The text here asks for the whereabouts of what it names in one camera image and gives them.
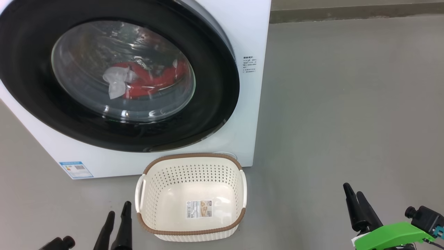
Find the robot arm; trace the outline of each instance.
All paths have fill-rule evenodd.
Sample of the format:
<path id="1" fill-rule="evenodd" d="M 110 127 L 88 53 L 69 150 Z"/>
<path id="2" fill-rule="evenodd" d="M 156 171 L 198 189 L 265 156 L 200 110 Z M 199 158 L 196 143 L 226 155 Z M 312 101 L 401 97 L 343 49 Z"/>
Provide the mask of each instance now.
<path id="1" fill-rule="evenodd" d="M 114 217 L 114 211 L 110 211 L 93 250 L 108 250 L 110 235 L 114 228 Z M 120 223 L 117 237 L 111 245 L 111 250 L 132 250 L 131 202 L 125 202 L 120 217 L 122 222 Z M 66 236 L 63 240 L 55 238 L 39 250 L 69 250 L 74 246 L 74 239 L 71 236 Z"/>
<path id="2" fill-rule="evenodd" d="M 408 207 L 405 212 L 412 223 L 400 222 L 384 226 L 362 192 L 354 193 L 349 183 L 343 185 L 350 222 L 359 232 L 352 239 L 356 250 L 414 250 L 414 242 L 434 243 L 444 239 L 444 218 L 441 214 L 421 206 L 418 210 Z"/>

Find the laundry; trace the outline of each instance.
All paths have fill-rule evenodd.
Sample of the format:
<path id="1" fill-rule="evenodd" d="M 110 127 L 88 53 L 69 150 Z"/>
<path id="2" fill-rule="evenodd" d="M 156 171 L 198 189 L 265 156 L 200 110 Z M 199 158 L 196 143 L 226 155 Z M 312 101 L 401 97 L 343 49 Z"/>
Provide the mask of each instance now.
<path id="1" fill-rule="evenodd" d="M 170 87 L 185 74 L 186 62 L 184 60 L 173 61 L 171 66 L 165 68 L 159 76 L 153 76 L 149 70 L 145 70 L 135 62 L 121 62 L 107 69 L 103 78 L 110 84 L 110 99 L 116 98 L 116 95 L 126 99 L 135 99 L 151 96 L 161 89 Z"/>

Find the barcode sticker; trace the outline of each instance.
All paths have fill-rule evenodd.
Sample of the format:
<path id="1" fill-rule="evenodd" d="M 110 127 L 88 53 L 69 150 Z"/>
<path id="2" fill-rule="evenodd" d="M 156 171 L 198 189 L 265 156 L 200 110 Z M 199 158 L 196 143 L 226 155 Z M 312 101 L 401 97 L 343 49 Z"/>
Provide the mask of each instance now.
<path id="1" fill-rule="evenodd" d="M 213 217 L 213 201 L 190 201 L 186 202 L 186 218 L 208 218 Z"/>
<path id="2" fill-rule="evenodd" d="M 81 161 L 59 162 L 62 168 L 73 178 L 83 179 L 93 177 Z"/>

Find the green 3d-printed part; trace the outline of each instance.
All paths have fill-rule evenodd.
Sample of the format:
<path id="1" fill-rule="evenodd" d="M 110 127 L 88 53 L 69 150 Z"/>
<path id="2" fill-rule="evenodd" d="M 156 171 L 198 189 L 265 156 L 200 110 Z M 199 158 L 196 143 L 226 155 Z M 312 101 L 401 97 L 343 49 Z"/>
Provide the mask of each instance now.
<path id="1" fill-rule="evenodd" d="M 390 224 L 375 229 L 369 234 L 355 241 L 356 250 L 383 250 L 392 246 L 404 245 L 413 242 L 423 242 L 428 239 L 433 242 L 434 237 L 408 222 Z"/>

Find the front-loading washing machine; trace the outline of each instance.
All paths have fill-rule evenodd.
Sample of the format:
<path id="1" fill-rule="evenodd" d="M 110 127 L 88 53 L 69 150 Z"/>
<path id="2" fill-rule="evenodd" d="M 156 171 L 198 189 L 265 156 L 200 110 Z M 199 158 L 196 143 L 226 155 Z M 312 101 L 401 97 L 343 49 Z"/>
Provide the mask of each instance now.
<path id="1" fill-rule="evenodd" d="M 0 97 L 71 178 L 141 174 L 181 153 L 253 164 L 270 0 L 0 10 Z"/>

